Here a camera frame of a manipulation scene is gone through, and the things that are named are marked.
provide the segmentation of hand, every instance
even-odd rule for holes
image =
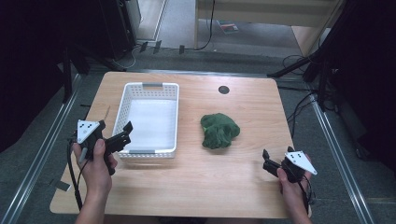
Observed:
[[[294,223],[312,223],[306,213],[303,193],[298,183],[290,183],[285,171],[281,168],[276,170],[280,183],[280,192],[283,195],[283,201],[286,205],[291,220]],[[306,179],[311,178],[311,173],[305,172]],[[306,192],[308,187],[307,180],[303,179],[301,184]]]
[[[81,147],[79,144],[75,143],[72,148],[78,161],[81,155]],[[93,161],[88,161],[87,165],[82,170],[82,176],[84,177],[87,185],[87,195],[93,194],[95,196],[107,196],[111,190],[111,176],[108,174],[108,170],[103,159],[105,150],[105,141],[103,139],[98,139],[93,149]],[[114,159],[113,155],[111,154],[108,156],[108,159],[111,163],[111,167],[115,168],[117,166],[117,161]],[[78,165],[79,169],[82,169],[85,162],[86,160]]]

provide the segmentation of green cloth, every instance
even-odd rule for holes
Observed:
[[[201,118],[205,139],[202,145],[211,149],[229,147],[241,132],[236,123],[224,114],[205,115]]]

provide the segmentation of tabletop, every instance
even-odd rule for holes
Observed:
[[[171,82],[179,89],[177,149],[173,159],[120,159],[106,214],[173,217],[287,217],[277,178],[262,169],[262,150],[283,160],[292,146],[276,82],[270,78],[151,73],[106,73],[87,120],[106,117],[111,137],[124,85]],[[227,86],[227,94],[219,92]],[[228,148],[202,146],[203,115],[223,113],[241,133]],[[71,184],[68,168],[62,181]],[[80,183],[84,199],[86,186]],[[76,214],[74,190],[56,190],[50,210]]]

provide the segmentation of white plastic basket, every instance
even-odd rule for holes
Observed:
[[[121,159],[174,158],[177,147],[178,85],[127,83],[120,101],[113,135],[132,122],[131,143]]]

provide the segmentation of wooden desk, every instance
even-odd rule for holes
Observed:
[[[177,154],[169,160],[122,162],[113,175],[106,213],[177,217],[286,217],[277,178],[262,169],[262,150],[275,161],[292,146],[276,83],[268,78],[107,73],[87,120],[106,118],[112,134],[124,84],[176,82],[180,86]],[[221,94],[219,86],[230,92]],[[203,115],[224,113],[241,133],[231,147],[202,147]],[[71,183],[67,167],[62,181]],[[80,183],[82,198],[85,183]],[[74,191],[57,190],[50,210],[78,213]]]
[[[307,56],[324,30],[331,27],[344,0],[217,0],[213,19],[289,25]],[[195,0],[194,47],[198,48],[198,20],[210,20],[211,0]]]

